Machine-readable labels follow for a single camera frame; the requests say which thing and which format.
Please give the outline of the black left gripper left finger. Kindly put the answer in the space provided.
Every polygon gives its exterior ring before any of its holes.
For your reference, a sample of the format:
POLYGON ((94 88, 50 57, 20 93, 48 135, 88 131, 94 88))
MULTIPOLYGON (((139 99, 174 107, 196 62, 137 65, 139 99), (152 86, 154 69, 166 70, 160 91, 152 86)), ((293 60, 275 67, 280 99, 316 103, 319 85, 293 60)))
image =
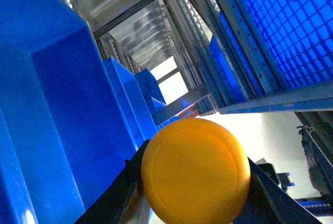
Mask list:
POLYGON ((143 190, 141 164, 145 140, 111 186, 76 223, 149 223, 149 203, 143 190))

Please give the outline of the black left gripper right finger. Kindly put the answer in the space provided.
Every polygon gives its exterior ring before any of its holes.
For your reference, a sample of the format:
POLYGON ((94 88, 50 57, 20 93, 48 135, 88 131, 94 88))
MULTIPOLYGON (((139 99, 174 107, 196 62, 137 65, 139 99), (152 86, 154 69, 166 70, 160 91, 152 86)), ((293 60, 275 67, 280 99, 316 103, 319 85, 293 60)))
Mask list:
POLYGON ((251 159, 248 161, 251 171, 249 195, 234 223, 321 223, 251 159))

